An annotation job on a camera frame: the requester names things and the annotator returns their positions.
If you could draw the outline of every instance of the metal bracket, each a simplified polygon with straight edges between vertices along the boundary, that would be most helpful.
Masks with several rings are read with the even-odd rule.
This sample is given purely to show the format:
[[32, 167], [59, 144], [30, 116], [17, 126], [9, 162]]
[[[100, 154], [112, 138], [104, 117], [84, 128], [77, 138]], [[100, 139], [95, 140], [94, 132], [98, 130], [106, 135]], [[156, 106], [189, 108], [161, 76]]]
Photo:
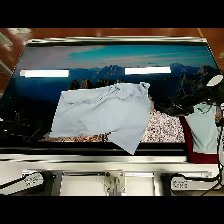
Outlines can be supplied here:
[[125, 196], [125, 173], [123, 170], [105, 171], [104, 186], [107, 196]]

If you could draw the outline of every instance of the brown floor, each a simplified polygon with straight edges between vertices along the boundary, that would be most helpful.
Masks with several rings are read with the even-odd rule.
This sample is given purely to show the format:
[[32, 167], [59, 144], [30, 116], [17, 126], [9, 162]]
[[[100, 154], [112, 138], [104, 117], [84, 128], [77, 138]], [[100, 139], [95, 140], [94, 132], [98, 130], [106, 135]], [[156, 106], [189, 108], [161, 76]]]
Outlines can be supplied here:
[[[11, 40], [11, 47], [0, 44], [0, 60], [14, 69], [23, 46], [31, 38], [75, 37], [75, 36], [193, 36], [200, 37], [197, 28], [29, 28], [28, 34], [13, 34], [7, 28], [0, 32]], [[224, 70], [224, 28], [201, 28], [208, 39], [220, 69]], [[9, 78], [0, 72], [0, 93], [7, 86]]]

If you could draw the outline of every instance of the red garment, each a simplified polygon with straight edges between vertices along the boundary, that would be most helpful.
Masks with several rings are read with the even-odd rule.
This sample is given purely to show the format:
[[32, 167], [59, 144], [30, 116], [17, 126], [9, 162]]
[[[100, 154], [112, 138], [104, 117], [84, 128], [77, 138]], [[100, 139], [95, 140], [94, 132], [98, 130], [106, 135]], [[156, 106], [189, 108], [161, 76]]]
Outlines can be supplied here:
[[188, 151], [189, 162], [196, 164], [217, 164], [217, 154], [203, 154], [193, 152], [193, 137], [191, 134], [191, 129], [184, 117], [181, 116], [179, 117], [179, 119], [184, 131], [184, 138]]

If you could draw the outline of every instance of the folded garment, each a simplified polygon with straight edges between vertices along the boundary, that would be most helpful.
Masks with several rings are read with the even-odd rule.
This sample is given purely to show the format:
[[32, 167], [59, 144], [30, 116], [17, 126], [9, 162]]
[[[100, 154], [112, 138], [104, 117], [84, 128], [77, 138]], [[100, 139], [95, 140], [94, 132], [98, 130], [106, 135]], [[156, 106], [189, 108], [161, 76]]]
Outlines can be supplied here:
[[217, 153], [218, 128], [215, 124], [216, 107], [204, 103], [194, 106], [194, 113], [186, 121], [193, 136], [193, 151], [204, 154]]
[[50, 137], [98, 135], [134, 154], [147, 126], [150, 84], [119, 83], [61, 93]]

